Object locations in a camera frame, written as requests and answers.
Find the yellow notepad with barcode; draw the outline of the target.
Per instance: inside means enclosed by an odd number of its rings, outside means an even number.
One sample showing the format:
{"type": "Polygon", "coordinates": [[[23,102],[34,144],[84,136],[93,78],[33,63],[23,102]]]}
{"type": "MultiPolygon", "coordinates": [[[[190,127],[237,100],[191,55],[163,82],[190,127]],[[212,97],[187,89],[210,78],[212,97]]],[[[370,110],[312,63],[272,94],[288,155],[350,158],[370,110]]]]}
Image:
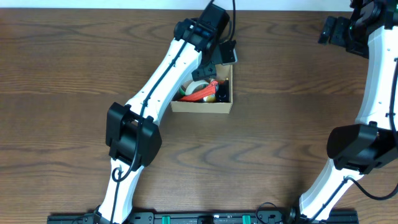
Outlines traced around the yellow notepad with barcode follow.
{"type": "Polygon", "coordinates": [[[215,95],[208,95],[203,98],[204,103],[214,103],[216,101],[216,96],[215,95]]]}

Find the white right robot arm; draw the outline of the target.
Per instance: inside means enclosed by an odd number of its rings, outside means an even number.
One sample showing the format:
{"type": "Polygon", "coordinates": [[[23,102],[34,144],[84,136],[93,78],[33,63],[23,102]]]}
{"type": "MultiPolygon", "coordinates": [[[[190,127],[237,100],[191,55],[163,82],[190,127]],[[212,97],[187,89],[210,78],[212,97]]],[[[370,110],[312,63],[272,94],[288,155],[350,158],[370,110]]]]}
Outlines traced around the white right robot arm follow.
{"type": "Polygon", "coordinates": [[[333,207],[359,179],[397,159],[397,1],[355,0],[351,17],[326,19],[319,44],[345,48],[369,60],[364,96],[354,124],[332,130],[328,160],[312,186],[298,198],[284,223],[327,223],[333,207]]]}

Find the green tape roll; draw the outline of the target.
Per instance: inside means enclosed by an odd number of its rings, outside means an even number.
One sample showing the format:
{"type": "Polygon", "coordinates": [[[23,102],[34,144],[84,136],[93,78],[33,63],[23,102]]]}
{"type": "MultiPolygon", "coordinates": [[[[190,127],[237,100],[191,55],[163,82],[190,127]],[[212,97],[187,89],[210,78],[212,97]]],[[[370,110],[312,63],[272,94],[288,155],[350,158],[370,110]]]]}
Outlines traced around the green tape roll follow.
{"type": "Polygon", "coordinates": [[[186,95],[186,87],[184,85],[180,86],[179,88],[179,93],[181,96],[185,96],[186,95]]]}

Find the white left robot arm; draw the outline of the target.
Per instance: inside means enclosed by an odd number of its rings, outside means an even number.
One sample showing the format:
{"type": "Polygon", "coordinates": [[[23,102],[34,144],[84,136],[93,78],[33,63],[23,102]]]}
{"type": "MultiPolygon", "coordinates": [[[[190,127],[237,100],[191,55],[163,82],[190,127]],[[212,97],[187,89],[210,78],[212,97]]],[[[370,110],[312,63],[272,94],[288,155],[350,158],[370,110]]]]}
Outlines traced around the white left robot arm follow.
{"type": "Polygon", "coordinates": [[[159,125],[178,89],[187,81],[216,76],[216,66],[237,61],[223,59],[220,40],[230,17],[209,2],[200,17],[178,22],[161,64],[142,89],[125,105],[113,103],[106,118],[106,145],[111,175],[93,223],[124,223],[132,212],[132,198],[141,172],[157,155],[162,138],[159,125]]]}

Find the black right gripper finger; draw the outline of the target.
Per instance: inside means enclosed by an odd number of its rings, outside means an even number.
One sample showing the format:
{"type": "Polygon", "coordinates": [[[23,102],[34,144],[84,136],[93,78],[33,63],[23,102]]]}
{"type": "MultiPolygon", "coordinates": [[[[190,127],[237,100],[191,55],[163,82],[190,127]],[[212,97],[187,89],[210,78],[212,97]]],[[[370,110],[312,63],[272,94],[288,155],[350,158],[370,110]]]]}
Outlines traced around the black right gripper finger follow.
{"type": "Polygon", "coordinates": [[[320,37],[318,39],[319,44],[327,44],[329,39],[333,33],[333,29],[336,23],[336,18],[333,16],[328,16],[324,25],[323,29],[320,33],[320,37]]]}
{"type": "Polygon", "coordinates": [[[346,36],[351,21],[346,17],[332,17],[332,29],[330,32],[329,43],[339,47],[346,47],[346,36]]]}

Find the beige masking tape roll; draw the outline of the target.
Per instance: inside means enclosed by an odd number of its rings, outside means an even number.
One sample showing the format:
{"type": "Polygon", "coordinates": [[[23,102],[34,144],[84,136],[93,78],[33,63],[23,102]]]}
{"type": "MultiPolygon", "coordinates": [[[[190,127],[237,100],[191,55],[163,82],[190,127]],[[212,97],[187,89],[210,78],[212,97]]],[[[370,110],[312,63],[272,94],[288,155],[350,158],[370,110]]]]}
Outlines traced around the beige masking tape roll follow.
{"type": "Polygon", "coordinates": [[[196,91],[206,88],[208,85],[209,85],[209,83],[206,80],[199,80],[199,81],[191,82],[185,90],[185,95],[186,96],[191,95],[196,91]]]}

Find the brown cardboard box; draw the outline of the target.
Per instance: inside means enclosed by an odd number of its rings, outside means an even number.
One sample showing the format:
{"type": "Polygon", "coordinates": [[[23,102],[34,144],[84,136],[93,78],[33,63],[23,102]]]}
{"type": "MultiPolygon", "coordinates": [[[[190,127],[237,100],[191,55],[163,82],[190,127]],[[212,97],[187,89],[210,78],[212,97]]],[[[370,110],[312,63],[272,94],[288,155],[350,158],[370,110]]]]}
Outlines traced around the brown cardboard box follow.
{"type": "MultiPolygon", "coordinates": [[[[233,105],[233,65],[215,65],[216,67],[216,77],[207,79],[207,82],[216,80],[219,82],[225,79],[229,80],[229,103],[202,103],[202,102],[182,102],[178,101],[182,96],[178,92],[175,94],[172,102],[171,108],[173,112],[186,112],[186,113],[224,113],[228,114],[231,111],[233,105]]],[[[192,80],[190,75],[183,83],[187,87],[192,80]]]]}

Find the orange utility knife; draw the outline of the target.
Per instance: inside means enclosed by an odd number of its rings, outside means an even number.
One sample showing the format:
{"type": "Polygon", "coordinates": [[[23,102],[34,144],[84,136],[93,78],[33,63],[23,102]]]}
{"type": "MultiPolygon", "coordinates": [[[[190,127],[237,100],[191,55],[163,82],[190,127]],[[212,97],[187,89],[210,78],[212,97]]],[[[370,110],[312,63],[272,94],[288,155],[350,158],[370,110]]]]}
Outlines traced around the orange utility knife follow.
{"type": "Polygon", "coordinates": [[[196,91],[191,95],[188,95],[188,96],[185,95],[185,96],[181,97],[178,101],[191,102],[191,103],[194,103],[194,102],[204,103],[203,98],[208,95],[215,95],[217,89],[218,89],[218,81],[212,80],[209,82],[209,85],[206,88],[196,91]]]}

